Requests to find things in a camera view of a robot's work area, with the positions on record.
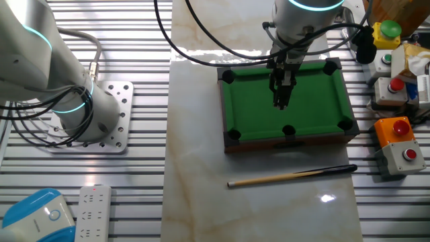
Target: power strip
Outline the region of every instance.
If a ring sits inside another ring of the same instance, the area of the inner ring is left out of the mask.
[[[81,188],[75,242],[108,241],[111,192],[109,186]]]

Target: emergency stop button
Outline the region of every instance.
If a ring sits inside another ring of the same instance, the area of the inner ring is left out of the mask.
[[[395,134],[397,135],[406,135],[409,133],[409,130],[411,129],[409,124],[406,121],[403,120],[397,120],[394,122],[392,129]]]
[[[388,85],[388,90],[390,91],[390,93],[396,93],[398,91],[401,91],[403,88],[404,82],[399,78],[394,78]]]
[[[403,157],[407,161],[413,161],[415,158],[417,158],[417,152],[415,152],[412,149],[407,149],[407,150],[403,151]]]

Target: white control box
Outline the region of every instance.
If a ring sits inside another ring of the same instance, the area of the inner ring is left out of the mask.
[[[408,93],[403,87],[400,91],[392,93],[388,90],[391,78],[380,77],[375,82],[375,101],[381,106],[402,106],[408,100]]]
[[[416,140],[386,145],[376,157],[383,177],[411,175],[427,167]]]
[[[378,50],[375,60],[368,65],[363,65],[364,78],[370,87],[380,77],[391,77],[391,64],[387,60],[383,61],[384,57],[390,54],[391,50]]]

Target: orange box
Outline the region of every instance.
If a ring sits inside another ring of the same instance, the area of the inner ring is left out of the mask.
[[[381,148],[390,143],[415,140],[407,117],[383,118],[378,120],[374,127]]]

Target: robotic arm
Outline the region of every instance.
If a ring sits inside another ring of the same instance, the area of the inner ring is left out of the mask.
[[[70,86],[90,91],[93,117],[77,139],[98,141],[119,120],[116,99],[100,89],[58,33],[54,15],[45,0],[0,0],[0,100],[50,99],[52,90]],[[85,119],[85,102],[70,92],[53,108],[69,135]]]
[[[276,27],[276,41],[271,53],[286,48],[307,34],[331,25],[340,12],[344,0],[275,0],[272,10],[273,24]],[[298,48],[281,54],[270,61],[270,89],[273,104],[283,110],[290,101],[291,92],[296,84],[298,72],[311,41]]]

